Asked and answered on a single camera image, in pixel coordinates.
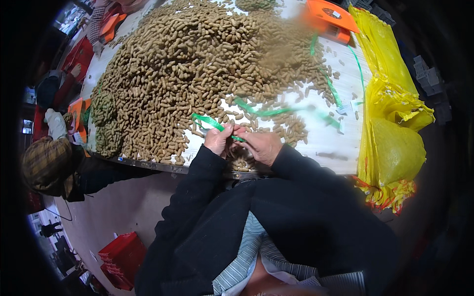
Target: yellow sack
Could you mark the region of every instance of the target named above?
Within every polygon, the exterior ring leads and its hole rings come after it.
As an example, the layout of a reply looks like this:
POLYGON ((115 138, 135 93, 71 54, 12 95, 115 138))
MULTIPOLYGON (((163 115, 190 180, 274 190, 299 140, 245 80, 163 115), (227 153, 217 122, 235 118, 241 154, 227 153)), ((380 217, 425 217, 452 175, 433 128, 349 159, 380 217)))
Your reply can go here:
POLYGON ((351 5, 349 12, 359 27, 356 37, 372 72, 365 92, 356 185, 372 206, 399 213, 403 200, 415 193, 413 178, 425 161, 417 132, 435 118, 418 99, 392 28, 367 10, 351 5))

